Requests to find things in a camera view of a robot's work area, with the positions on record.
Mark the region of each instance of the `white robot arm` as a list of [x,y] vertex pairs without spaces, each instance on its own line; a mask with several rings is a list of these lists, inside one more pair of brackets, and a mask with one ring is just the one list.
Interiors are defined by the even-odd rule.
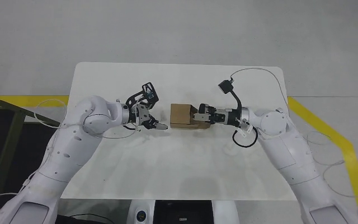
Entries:
[[358,215],[342,206],[319,174],[310,147],[289,116],[281,109],[255,114],[252,109],[243,108],[231,83],[226,80],[219,87],[225,94],[230,92],[235,97],[238,103],[236,109],[216,109],[201,104],[194,119],[237,127],[234,141],[236,133],[245,135],[244,130],[250,132],[253,129],[256,132],[255,141],[258,139],[271,163],[294,192],[305,224],[358,223]]
[[31,181],[0,210],[0,224],[55,223],[59,199],[71,178],[92,157],[110,128],[136,122],[165,130],[150,114],[158,96],[151,83],[125,104],[91,96],[79,102],[50,139]]

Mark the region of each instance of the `yellow floor line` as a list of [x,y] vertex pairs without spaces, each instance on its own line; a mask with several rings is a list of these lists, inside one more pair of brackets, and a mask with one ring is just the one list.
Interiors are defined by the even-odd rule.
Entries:
[[[64,102],[66,105],[68,103],[69,96],[0,96],[0,100],[6,101],[10,104],[14,104],[20,107],[36,107],[39,103],[48,99],[58,99]],[[51,100],[44,102],[40,106],[63,106],[60,102]]]
[[331,128],[326,122],[297,102],[293,97],[288,97],[288,99],[289,107],[294,113],[300,116],[318,132],[328,135],[332,142],[341,149],[343,159],[346,162],[346,169],[351,180],[353,193],[358,195],[358,160],[353,144],[339,134],[339,132]]
[[[47,99],[58,99],[67,104],[68,98],[69,96],[0,96],[0,100],[4,100],[21,107],[35,107],[40,102]],[[294,98],[288,97],[288,100],[289,107],[294,113],[300,116],[317,131],[330,136],[332,142],[341,149],[343,158],[346,162],[346,169],[348,171],[353,192],[355,195],[358,195],[358,160],[355,155],[353,144],[297,102]],[[57,101],[50,101],[42,104],[41,106],[62,106],[62,104]]]

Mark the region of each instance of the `white wire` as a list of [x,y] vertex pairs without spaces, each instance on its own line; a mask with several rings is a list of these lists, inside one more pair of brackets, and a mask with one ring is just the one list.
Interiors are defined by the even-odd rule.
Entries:
[[137,99],[137,101],[135,102],[135,111],[134,111],[134,114],[135,114],[135,124],[132,123],[132,124],[134,125],[135,129],[133,130],[133,132],[132,132],[130,135],[128,135],[128,136],[123,136],[123,137],[106,137],[106,136],[102,136],[103,138],[107,138],[107,139],[128,138],[128,137],[132,136],[135,132],[140,131],[140,130],[138,129],[139,119],[138,119],[138,122],[137,122],[137,118],[136,118],[137,104],[138,104],[138,101],[139,101],[139,100],[140,100],[140,98]]
[[[51,125],[48,125],[48,124],[44,123],[42,120],[40,120],[39,118],[37,118],[36,113],[34,112],[34,117],[35,117],[35,119],[36,119],[40,124],[42,124],[42,125],[44,125],[44,126],[47,126],[47,127],[49,127],[49,128],[55,128],[55,129],[61,129],[61,128],[64,129],[64,128],[69,128],[69,127],[74,126],[74,125],[79,125],[79,126],[82,126],[82,127],[86,127],[87,129],[89,129],[89,130],[92,131],[91,128],[89,128],[89,127],[87,127],[87,126],[85,126],[85,125],[83,125],[83,124],[67,124],[66,126],[62,126],[62,123],[64,122],[64,119],[65,119],[65,117],[66,117],[66,115],[67,115],[67,106],[66,106],[66,104],[65,104],[63,101],[61,101],[61,100],[58,100],[58,99],[48,99],[48,100],[44,100],[44,101],[42,101],[41,103],[39,103],[39,104],[35,107],[35,110],[37,110],[38,107],[39,107],[41,104],[43,104],[43,103],[45,103],[45,102],[48,102],[48,101],[51,101],[51,100],[58,101],[58,102],[60,102],[60,103],[63,105],[63,107],[65,108],[64,117],[63,117],[62,121],[60,122],[60,125],[59,125],[58,127],[56,127],[56,126],[51,126]],[[137,129],[134,130],[134,131],[133,131],[130,135],[128,135],[128,136],[116,137],[116,138],[105,137],[105,136],[101,136],[101,135],[98,135],[98,134],[92,134],[92,136],[94,136],[94,137],[96,137],[96,138],[102,137],[102,138],[107,138],[107,139],[120,139],[120,138],[127,138],[127,137],[129,137],[129,136],[132,136],[136,131],[137,131]],[[56,142],[56,139],[57,139],[57,135],[58,135],[58,131],[56,131],[54,135],[55,135],[55,136],[54,136],[54,140],[53,140],[51,146],[48,147],[48,149],[49,149],[50,151],[48,152],[48,155],[47,155],[45,161],[42,163],[42,165],[41,165],[39,168],[37,168],[37,170],[35,170],[33,173],[31,173],[31,174],[29,175],[29,177],[24,181],[24,183],[23,183],[23,185],[22,185],[22,187],[21,187],[21,189],[19,190],[18,193],[20,193],[22,190],[24,190],[24,188],[30,183],[31,178],[35,175],[35,173],[36,173],[37,171],[39,171],[39,170],[42,168],[43,165],[46,164],[47,160],[49,159],[50,155],[51,155],[52,152],[53,152],[54,145],[55,145],[55,142]]]
[[280,88],[280,91],[281,91],[281,95],[282,95],[282,98],[284,98],[284,101],[285,101],[285,104],[286,106],[288,107],[289,106],[289,103],[287,102],[287,98],[285,97],[284,95],[284,92],[282,90],[282,87],[281,87],[281,84],[280,84],[280,81],[279,79],[275,76],[275,74],[273,74],[271,71],[267,70],[267,69],[264,69],[264,68],[258,68],[258,67],[252,67],[252,68],[243,68],[243,69],[240,69],[240,70],[237,70],[236,72],[232,73],[230,78],[232,80],[234,80],[232,77],[234,74],[238,73],[238,72],[241,72],[241,71],[245,71],[245,70],[263,70],[263,71],[266,71],[268,73],[270,73],[271,75],[273,75],[273,77],[276,79],[277,81],[277,84],[279,84],[279,88]]
[[0,194],[0,196],[3,196],[3,195],[17,195],[17,193],[3,193],[3,194]]
[[[323,134],[323,133],[321,133],[321,132],[317,132],[317,131],[314,131],[314,130],[313,130],[313,131],[310,131],[309,133],[307,133],[306,138],[304,138],[304,139],[307,141],[307,144],[308,144],[308,145],[309,145],[309,143],[317,144],[317,145],[319,145],[319,146],[325,146],[325,145],[328,145],[328,144],[329,144],[329,143],[323,144],[323,143],[317,143],[317,142],[312,142],[312,141],[310,141],[310,140],[308,139],[308,136],[309,136],[310,133],[319,133],[319,134],[321,134],[321,135],[323,135],[323,136],[326,136],[330,141],[332,140],[332,138],[331,138],[330,136],[328,136],[328,135],[326,135],[326,134]],[[342,194],[342,193],[340,193],[340,192],[334,190],[334,189],[330,186],[330,184],[328,183],[328,181],[326,180],[326,177],[325,177],[326,172],[327,172],[330,168],[332,168],[332,167],[334,167],[334,166],[338,166],[338,165],[340,165],[340,164],[344,164],[344,163],[345,163],[344,160],[339,160],[339,161],[337,161],[337,162],[335,162],[335,163],[333,163],[333,164],[324,164],[324,163],[318,162],[318,161],[314,158],[313,154],[312,154],[312,157],[313,157],[313,160],[314,160],[316,163],[318,163],[318,164],[320,164],[320,165],[323,165],[323,166],[328,166],[328,167],[324,170],[324,172],[323,172],[323,174],[322,174],[322,177],[323,177],[323,180],[327,183],[328,187],[329,187],[333,192],[335,192],[336,194],[338,194],[338,195],[340,195],[340,196],[347,197],[347,198],[357,198],[357,197],[358,197],[358,196],[355,196],[355,195]]]
[[[275,76],[275,74],[273,74],[271,71],[269,71],[269,70],[267,70],[267,69],[264,69],[264,68],[258,68],[258,67],[243,68],[243,69],[237,70],[237,71],[235,71],[234,73],[232,73],[232,74],[230,75],[230,78],[231,78],[232,80],[234,80],[234,79],[232,78],[232,76],[233,76],[234,74],[236,74],[236,73],[238,73],[238,72],[241,72],[241,71],[245,71],[245,70],[251,70],[251,69],[263,70],[263,71],[266,71],[266,72],[270,73],[271,75],[273,75],[273,77],[274,77],[274,78],[276,79],[276,81],[277,81],[277,84],[279,84],[280,91],[281,91],[281,95],[282,95],[282,97],[284,98],[284,101],[285,101],[285,103],[286,103],[286,106],[289,108],[287,99],[286,99],[286,97],[285,97],[285,95],[284,95],[284,93],[283,93],[283,91],[282,91],[282,87],[281,87],[280,81],[279,81],[279,79]],[[323,133],[321,133],[321,132],[311,131],[311,132],[309,132],[309,133],[313,133],[313,132],[316,132],[316,133],[319,133],[319,134],[322,134],[322,135],[326,136],[330,141],[332,140],[332,139],[330,138],[330,136],[328,136],[328,135],[326,135],[326,134],[323,134]],[[305,140],[307,141],[307,144],[308,144],[308,145],[309,145],[309,143],[317,144],[317,145],[320,145],[320,146],[326,145],[326,144],[321,144],[321,143],[317,143],[317,142],[312,142],[312,141],[310,141],[310,140],[308,139],[308,134],[307,134],[307,136],[306,136],[306,138],[305,138]],[[323,166],[328,166],[328,167],[324,170],[322,176],[323,176],[323,180],[327,183],[328,187],[329,187],[333,192],[335,192],[336,194],[339,194],[339,195],[341,195],[341,196],[343,196],[343,197],[348,197],[348,198],[357,198],[357,197],[358,197],[358,196],[355,196],[355,195],[342,194],[342,193],[339,193],[338,191],[334,190],[334,189],[329,185],[329,183],[328,183],[327,180],[326,180],[326,177],[324,176],[324,175],[326,174],[326,172],[327,172],[330,168],[332,168],[332,167],[334,167],[334,166],[338,166],[338,165],[340,165],[340,164],[344,164],[344,163],[345,163],[344,160],[339,160],[338,162],[335,162],[335,163],[333,163],[333,164],[323,164],[323,163],[321,163],[321,162],[318,162],[318,161],[314,158],[313,154],[312,154],[312,157],[313,157],[313,160],[314,160],[316,163],[318,163],[318,164],[320,164],[320,165],[323,165]]]
[[35,112],[34,112],[34,117],[35,117],[35,119],[36,119],[39,123],[41,123],[41,124],[44,125],[44,126],[47,126],[47,127],[49,127],[49,128],[60,129],[60,128],[62,128],[62,127],[61,127],[61,124],[62,124],[62,122],[64,121],[64,119],[65,119],[65,117],[66,117],[66,115],[67,115],[67,106],[66,106],[66,104],[65,104],[63,101],[58,100],[58,99],[48,99],[48,100],[44,100],[44,101],[42,101],[41,103],[39,103],[39,104],[35,107],[35,110],[37,110],[37,109],[39,108],[39,106],[40,106],[41,104],[43,104],[44,102],[53,101],[53,100],[55,100],[55,101],[57,101],[57,102],[60,102],[60,103],[63,105],[63,107],[65,108],[65,115],[63,116],[63,119],[62,119],[62,121],[61,121],[61,123],[60,123],[60,126],[56,127],[56,126],[51,126],[51,125],[48,125],[48,124],[44,123],[42,120],[40,120],[39,118],[37,118]]

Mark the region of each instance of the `cardboard box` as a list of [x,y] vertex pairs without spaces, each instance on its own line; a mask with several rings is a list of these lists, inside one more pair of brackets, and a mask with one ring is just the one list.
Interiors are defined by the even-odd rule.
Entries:
[[170,105],[170,127],[186,129],[206,129],[210,124],[199,122],[193,119],[197,113],[197,108],[190,104],[171,104]]

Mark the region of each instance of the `tabletop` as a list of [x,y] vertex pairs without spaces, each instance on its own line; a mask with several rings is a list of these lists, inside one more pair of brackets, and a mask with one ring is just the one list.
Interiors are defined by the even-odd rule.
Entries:
[[[152,82],[159,102],[150,112],[169,126],[171,103],[236,108],[235,99],[223,94],[218,84],[242,68],[249,67],[82,62],[74,72],[68,111],[91,95],[125,102]],[[275,74],[286,97],[282,70],[261,68]],[[235,74],[234,80],[243,106],[288,112],[279,84],[268,72],[246,70]],[[221,124],[203,130],[143,127],[128,138],[104,139],[62,198],[295,200],[261,145],[240,148],[231,140],[233,132],[234,127]],[[105,133],[108,137],[128,134],[123,127]],[[237,140],[250,143],[253,138]]]

